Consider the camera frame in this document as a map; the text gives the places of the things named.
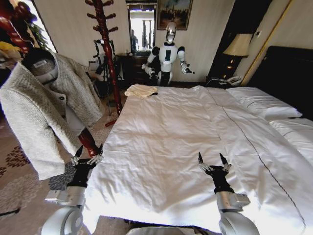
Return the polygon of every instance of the mirror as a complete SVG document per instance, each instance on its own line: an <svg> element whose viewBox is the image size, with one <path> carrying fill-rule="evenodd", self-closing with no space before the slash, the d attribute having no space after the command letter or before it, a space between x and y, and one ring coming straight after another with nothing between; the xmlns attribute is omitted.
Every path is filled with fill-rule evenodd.
<svg viewBox="0 0 313 235"><path fill-rule="evenodd" d="M156 1L126 1L131 52L149 54L155 45Z"/></svg>

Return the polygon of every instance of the pillow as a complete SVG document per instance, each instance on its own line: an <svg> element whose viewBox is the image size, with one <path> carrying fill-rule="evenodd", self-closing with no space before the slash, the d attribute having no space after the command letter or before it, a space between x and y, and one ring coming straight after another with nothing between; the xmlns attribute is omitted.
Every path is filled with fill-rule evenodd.
<svg viewBox="0 0 313 235"><path fill-rule="evenodd" d="M313 121L295 118L274 120L270 124L313 166Z"/></svg>
<svg viewBox="0 0 313 235"><path fill-rule="evenodd" d="M254 87L226 89L242 105L266 120L299 118L302 113L294 107Z"/></svg>

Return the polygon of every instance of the wooden dresser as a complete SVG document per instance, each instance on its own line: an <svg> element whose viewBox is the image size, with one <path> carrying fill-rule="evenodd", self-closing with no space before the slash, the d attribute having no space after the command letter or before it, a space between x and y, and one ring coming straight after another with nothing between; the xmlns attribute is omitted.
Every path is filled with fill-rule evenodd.
<svg viewBox="0 0 313 235"><path fill-rule="evenodd" d="M124 83L127 88L136 83L151 85L149 75L141 69L141 66L147 63L148 56L126 54L116 56L121 61Z"/></svg>

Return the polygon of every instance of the wall outlet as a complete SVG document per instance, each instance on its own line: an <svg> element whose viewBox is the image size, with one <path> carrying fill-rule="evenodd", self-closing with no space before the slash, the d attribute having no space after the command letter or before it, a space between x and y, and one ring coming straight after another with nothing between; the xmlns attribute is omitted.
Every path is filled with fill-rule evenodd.
<svg viewBox="0 0 313 235"><path fill-rule="evenodd" d="M255 36L258 38L258 37L261 35L261 32L262 32L262 31L257 31L257 32L255 33Z"/></svg>

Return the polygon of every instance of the black headboard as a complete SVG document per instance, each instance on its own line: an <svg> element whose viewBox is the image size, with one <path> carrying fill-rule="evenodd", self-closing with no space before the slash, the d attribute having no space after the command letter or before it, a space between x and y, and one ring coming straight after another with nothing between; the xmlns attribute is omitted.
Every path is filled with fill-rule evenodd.
<svg viewBox="0 0 313 235"><path fill-rule="evenodd" d="M288 103L313 120L313 50L269 47L248 83Z"/></svg>

